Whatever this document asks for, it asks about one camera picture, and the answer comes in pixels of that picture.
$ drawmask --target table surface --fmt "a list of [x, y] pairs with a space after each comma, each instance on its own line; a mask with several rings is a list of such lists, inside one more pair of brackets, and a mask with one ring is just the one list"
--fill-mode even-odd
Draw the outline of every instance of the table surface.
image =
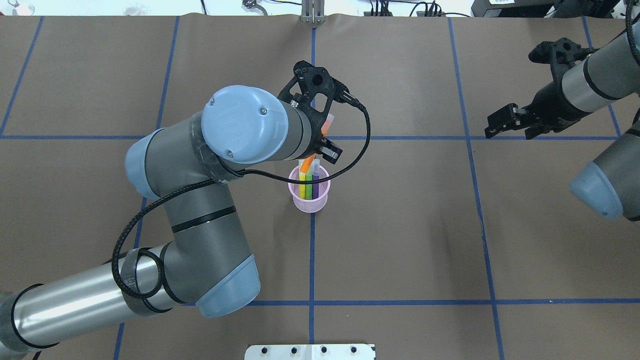
[[[43, 359], [242, 359], [263, 343], [375, 343], [378, 359], [633, 359], [640, 232], [568, 184], [631, 123], [637, 97], [558, 135], [485, 140], [486, 116], [551, 80], [527, 53], [568, 37], [606, 44], [602, 19], [299, 17], [0, 18], [0, 289], [103, 263], [144, 204], [124, 155], [233, 84], [276, 93], [298, 60], [369, 109], [373, 139], [298, 211], [287, 186], [230, 185], [262, 292], [220, 319], [178, 307], [64, 341]], [[361, 114], [332, 108], [349, 163]], [[293, 162], [258, 167], [286, 175]], [[163, 210], [130, 242], [172, 240]]]

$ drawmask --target blue joint cap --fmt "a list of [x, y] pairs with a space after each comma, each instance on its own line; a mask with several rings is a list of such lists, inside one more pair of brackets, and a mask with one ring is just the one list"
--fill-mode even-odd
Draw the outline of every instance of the blue joint cap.
[[153, 133], [138, 140], [135, 144], [131, 145], [127, 151], [127, 156], [124, 158], [124, 168], [127, 172], [127, 178], [129, 182], [136, 187], [138, 193], [149, 200], [160, 199], [160, 196], [156, 195], [149, 186], [147, 181], [147, 173], [145, 172], [145, 158], [147, 157], [147, 148], [154, 135], [164, 129], [158, 129]]
[[244, 85], [218, 90], [202, 110], [202, 136], [218, 156], [238, 164], [272, 157], [289, 132], [282, 102], [269, 92]]
[[202, 316], [219, 318], [241, 309], [258, 296], [260, 279], [253, 254], [196, 301]]
[[624, 210], [613, 185], [596, 163], [587, 167], [569, 185], [571, 192], [601, 217], [613, 220]]

